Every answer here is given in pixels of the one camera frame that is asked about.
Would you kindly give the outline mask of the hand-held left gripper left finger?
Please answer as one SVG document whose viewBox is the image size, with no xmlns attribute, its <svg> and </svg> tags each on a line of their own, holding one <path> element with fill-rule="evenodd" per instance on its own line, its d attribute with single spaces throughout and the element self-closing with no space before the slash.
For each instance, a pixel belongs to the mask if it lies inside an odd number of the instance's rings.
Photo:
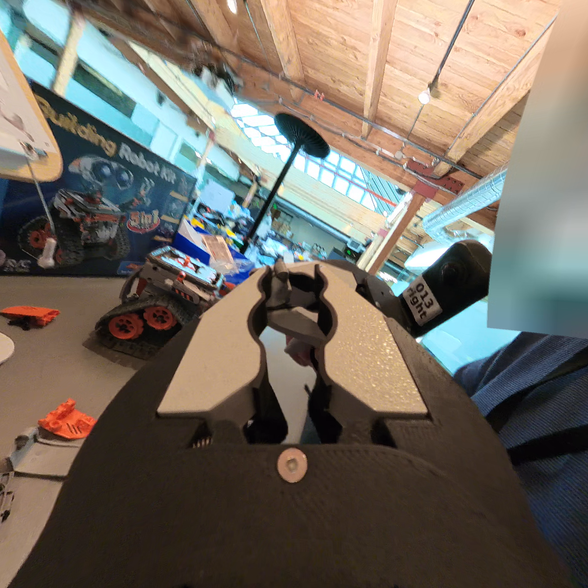
<svg viewBox="0 0 588 588">
<path fill-rule="evenodd" d="M 163 418 L 196 417 L 210 429 L 230 422 L 250 443 L 282 443 L 288 424 L 269 383 L 260 334 L 268 326 L 271 267 L 203 313 L 157 409 Z"/>
</svg>

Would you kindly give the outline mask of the red steel bracket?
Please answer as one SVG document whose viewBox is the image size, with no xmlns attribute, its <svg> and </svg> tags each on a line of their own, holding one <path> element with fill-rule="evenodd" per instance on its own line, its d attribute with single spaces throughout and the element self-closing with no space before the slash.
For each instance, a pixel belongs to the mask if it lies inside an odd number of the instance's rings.
<svg viewBox="0 0 588 588">
<path fill-rule="evenodd" d="M 464 182 L 451 175 L 436 176 L 434 166 L 427 166 L 414 158 L 407 159 L 403 164 L 403 168 L 416 175 L 421 181 L 427 182 L 455 196 L 460 195 L 465 186 Z"/>
</svg>

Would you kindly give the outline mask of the black pole with round disc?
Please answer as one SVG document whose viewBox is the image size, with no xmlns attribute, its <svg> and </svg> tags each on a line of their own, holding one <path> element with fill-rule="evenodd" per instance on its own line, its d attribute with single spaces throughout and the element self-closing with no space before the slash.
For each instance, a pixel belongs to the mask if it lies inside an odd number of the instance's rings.
<svg viewBox="0 0 588 588">
<path fill-rule="evenodd" d="M 320 160 L 326 159 L 330 153 L 330 147 L 326 140 L 310 125 L 301 120 L 295 115 L 287 114 L 285 112 L 278 113 L 274 116 L 274 123 L 279 133 L 284 136 L 291 146 L 290 155 L 287 161 L 284 163 L 280 174 L 272 186 L 268 197 L 266 198 L 260 213 L 254 224 L 248 231 L 243 245 L 240 247 L 239 252 L 245 254 L 249 245 L 252 243 L 261 221 L 270 209 L 273 200 L 282 186 L 283 181 L 293 165 L 295 158 L 299 151 L 304 151 L 306 155 L 318 158 Z"/>
</svg>

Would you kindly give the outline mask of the tracked toy vehicle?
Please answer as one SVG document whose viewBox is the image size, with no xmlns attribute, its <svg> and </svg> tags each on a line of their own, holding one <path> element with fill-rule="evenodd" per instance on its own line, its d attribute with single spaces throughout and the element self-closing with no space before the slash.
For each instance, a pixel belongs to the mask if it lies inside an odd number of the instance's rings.
<svg viewBox="0 0 588 588">
<path fill-rule="evenodd" d="M 230 290 L 217 269 L 167 245 L 127 278 L 94 333 L 107 349 L 148 360 Z"/>
</svg>

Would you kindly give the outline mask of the silver air duct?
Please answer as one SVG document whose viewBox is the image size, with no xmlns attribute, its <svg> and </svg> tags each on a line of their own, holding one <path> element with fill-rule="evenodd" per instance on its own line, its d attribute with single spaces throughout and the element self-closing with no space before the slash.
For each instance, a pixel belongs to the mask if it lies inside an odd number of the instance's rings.
<svg viewBox="0 0 588 588">
<path fill-rule="evenodd" d="M 495 169 L 475 186 L 422 219 L 423 231 L 435 242 L 451 246 L 464 240 L 477 240 L 467 231 L 449 231 L 447 227 L 498 202 L 502 197 L 508 165 Z"/>
</svg>

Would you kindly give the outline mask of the wooden book stand board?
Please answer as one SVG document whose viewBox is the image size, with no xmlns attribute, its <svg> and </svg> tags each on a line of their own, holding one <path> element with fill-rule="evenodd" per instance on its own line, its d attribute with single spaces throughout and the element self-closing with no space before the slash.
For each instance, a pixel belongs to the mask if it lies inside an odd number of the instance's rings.
<svg viewBox="0 0 588 588">
<path fill-rule="evenodd" d="M 62 175 L 56 139 L 1 34 L 1 178 L 52 182 Z"/>
</svg>

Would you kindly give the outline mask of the small orange wedge piece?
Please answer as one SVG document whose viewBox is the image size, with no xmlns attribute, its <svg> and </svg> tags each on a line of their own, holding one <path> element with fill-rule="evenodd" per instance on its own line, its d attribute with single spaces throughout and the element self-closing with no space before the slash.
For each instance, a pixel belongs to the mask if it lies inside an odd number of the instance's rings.
<svg viewBox="0 0 588 588">
<path fill-rule="evenodd" d="M 59 310 L 39 306 L 11 306 L 1 310 L 1 316 L 8 320 L 9 326 L 22 330 L 46 327 L 60 314 Z"/>
</svg>

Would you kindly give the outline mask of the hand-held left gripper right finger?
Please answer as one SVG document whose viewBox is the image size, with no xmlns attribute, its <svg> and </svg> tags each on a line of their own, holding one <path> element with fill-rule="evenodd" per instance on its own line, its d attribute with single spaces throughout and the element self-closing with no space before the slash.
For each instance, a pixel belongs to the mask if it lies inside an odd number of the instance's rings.
<svg viewBox="0 0 588 588">
<path fill-rule="evenodd" d="M 337 443 L 358 426 L 370 437 L 386 419 L 425 421 L 428 408 L 386 317 L 351 287 L 342 271 L 315 267 L 317 380 L 309 419 L 320 443 Z"/>
</svg>

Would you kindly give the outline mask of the instruction sheet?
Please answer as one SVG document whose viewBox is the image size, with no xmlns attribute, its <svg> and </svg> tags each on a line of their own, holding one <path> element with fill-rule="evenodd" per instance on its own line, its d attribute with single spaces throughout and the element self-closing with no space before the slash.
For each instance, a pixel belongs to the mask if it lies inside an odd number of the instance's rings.
<svg viewBox="0 0 588 588">
<path fill-rule="evenodd" d="M 209 253 L 210 266 L 231 266 L 233 255 L 225 240 L 221 236 L 201 234 L 201 242 Z"/>
</svg>

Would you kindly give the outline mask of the small grey bracket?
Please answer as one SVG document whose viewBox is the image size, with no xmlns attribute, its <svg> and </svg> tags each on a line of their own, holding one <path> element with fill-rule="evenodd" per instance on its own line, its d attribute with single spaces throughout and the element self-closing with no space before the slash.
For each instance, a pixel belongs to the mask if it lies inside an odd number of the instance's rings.
<svg viewBox="0 0 588 588">
<path fill-rule="evenodd" d="M 278 258 L 271 268 L 266 301 L 268 325 L 317 347 L 327 340 L 319 326 L 319 281 L 315 263 L 286 263 Z"/>
</svg>

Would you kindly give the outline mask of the wooden post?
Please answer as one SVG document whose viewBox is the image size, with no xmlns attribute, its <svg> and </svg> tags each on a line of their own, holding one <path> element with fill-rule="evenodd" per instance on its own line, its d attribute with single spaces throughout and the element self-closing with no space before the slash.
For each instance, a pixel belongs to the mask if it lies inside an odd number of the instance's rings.
<svg viewBox="0 0 588 588">
<path fill-rule="evenodd" d="M 426 198 L 414 190 L 403 198 L 393 214 L 389 230 L 365 264 L 364 270 L 367 273 L 376 275 L 379 272 L 424 202 Z"/>
</svg>

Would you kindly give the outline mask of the small white peg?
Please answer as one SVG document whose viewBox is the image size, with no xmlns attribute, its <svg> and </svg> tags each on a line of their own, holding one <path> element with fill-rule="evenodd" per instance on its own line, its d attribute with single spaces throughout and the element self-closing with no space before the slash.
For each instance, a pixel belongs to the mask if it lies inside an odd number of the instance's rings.
<svg viewBox="0 0 588 588">
<path fill-rule="evenodd" d="M 42 253 L 37 259 L 37 265 L 42 269 L 52 269 L 55 267 L 55 254 L 57 250 L 57 240 L 50 236 L 46 239 Z"/>
</svg>

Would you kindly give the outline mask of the printed toy box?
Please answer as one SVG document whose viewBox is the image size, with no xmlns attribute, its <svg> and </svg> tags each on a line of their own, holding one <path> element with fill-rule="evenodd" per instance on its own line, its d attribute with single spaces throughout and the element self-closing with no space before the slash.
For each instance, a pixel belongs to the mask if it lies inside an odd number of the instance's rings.
<svg viewBox="0 0 588 588">
<path fill-rule="evenodd" d="M 41 274 L 49 237 L 52 275 L 115 276 L 170 244 L 195 178 L 36 82 L 33 94 L 60 148 L 62 175 L 1 180 L 1 272 Z"/>
</svg>

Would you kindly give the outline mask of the blue storage bin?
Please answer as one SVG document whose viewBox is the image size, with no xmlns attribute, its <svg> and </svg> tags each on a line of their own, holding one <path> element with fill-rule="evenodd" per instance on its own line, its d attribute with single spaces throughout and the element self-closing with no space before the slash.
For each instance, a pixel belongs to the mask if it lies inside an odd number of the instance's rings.
<svg viewBox="0 0 588 588">
<path fill-rule="evenodd" d="M 203 248 L 201 242 L 201 234 L 210 234 L 206 231 L 194 228 L 191 223 L 183 219 L 180 223 L 179 229 L 176 232 L 175 237 L 173 238 L 173 247 L 184 254 L 188 254 L 191 258 L 195 258 L 196 260 L 200 261 L 206 266 L 214 269 L 209 265 L 209 253 L 207 253 L 206 249 Z M 240 254 L 237 250 L 233 247 L 229 246 L 231 253 L 234 258 L 246 258 L 244 255 Z M 234 285 L 238 285 L 244 282 L 248 277 L 249 274 L 238 274 L 234 276 L 224 276 L 224 280 L 227 283 L 231 283 Z"/>
</svg>

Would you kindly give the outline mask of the orange wedge panel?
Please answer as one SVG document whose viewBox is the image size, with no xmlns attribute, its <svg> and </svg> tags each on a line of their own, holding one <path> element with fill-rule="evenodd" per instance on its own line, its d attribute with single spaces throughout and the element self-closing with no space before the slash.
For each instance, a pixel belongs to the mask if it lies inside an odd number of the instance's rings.
<svg viewBox="0 0 588 588">
<path fill-rule="evenodd" d="M 69 398 L 38 421 L 38 426 L 65 440 L 85 439 L 97 419 L 77 409 L 77 402 Z"/>
</svg>

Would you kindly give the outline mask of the clear plastic bag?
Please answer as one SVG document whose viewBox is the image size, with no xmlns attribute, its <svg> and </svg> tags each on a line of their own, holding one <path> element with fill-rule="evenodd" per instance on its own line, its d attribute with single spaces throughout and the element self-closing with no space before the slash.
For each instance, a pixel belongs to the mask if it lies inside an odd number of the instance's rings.
<svg viewBox="0 0 588 588">
<path fill-rule="evenodd" d="M 210 264 L 218 273 L 224 276 L 234 276 L 238 274 L 249 274 L 250 270 L 254 267 L 251 260 L 247 258 L 232 258 L 221 259 L 214 261 Z"/>
</svg>

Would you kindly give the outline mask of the large grey curved panel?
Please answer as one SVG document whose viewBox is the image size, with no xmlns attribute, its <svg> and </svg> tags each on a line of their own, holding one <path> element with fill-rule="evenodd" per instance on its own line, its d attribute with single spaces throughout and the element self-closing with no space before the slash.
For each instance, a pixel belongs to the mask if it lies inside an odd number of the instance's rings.
<svg viewBox="0 0 588 588">
<path fill-rule="evenodd" d="M 1 457 L 1 474 L 62 481 L 85 439 L 68 440 L 32 427 L 14 438 L 11 452 Z"/>
</svg>

